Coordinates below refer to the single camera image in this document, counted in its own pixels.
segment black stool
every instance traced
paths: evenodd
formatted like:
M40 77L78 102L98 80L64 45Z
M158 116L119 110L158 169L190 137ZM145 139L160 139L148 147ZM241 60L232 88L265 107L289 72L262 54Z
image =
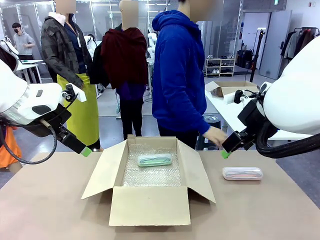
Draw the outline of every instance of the black stool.
M206 115L206 116L204 116L204 120L208 124L210 124L211 127L221 129L221 122L220 122L219 118L217 118L216 116ZM212 141L209 140L209 142L206 143L205 139L206 138L204 136L199 134L198 141L196 142L196 146L195 146L195 149L197 151L203 151L205 148L208 148L208 150L209 149L210 150L218 150L218 147Z

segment cardboard box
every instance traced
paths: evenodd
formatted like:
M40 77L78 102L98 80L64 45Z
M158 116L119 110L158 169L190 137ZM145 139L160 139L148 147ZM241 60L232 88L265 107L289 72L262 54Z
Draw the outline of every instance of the cardboard box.
M221 98L237 90L259 91L258 86L250 81L212 81L205 85L205 90Z
M122 186L131 144L172 149L177 155L181 186ZM175 137L136 137L103 151L81 199L113 189L107 193L113 194L110 226L190 225L188 188L216 202L198 152Z

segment hand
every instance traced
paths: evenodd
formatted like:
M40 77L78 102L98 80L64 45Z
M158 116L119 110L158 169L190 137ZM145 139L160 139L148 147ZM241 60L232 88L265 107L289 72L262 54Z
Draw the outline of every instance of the hand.
M218 147L220 147L227 139L227 135L222 130L213 126L211 126L203 136L211 142L214 142Z

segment gray door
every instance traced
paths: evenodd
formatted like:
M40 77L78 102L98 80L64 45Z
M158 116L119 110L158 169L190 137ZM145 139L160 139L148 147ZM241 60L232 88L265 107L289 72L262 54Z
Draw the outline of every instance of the gray door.
M288 35L292 10L271 13L270 24L265 40L260 66L260 75L275 79L279 78L282 61L282 46Z

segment maroon shawl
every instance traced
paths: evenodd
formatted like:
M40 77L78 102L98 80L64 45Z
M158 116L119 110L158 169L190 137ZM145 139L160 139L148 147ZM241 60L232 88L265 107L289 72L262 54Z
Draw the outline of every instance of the maroon shawl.
M124 82L147 84L147 41L135 27L125 31L109 29L102 39L101 57L112 89Z

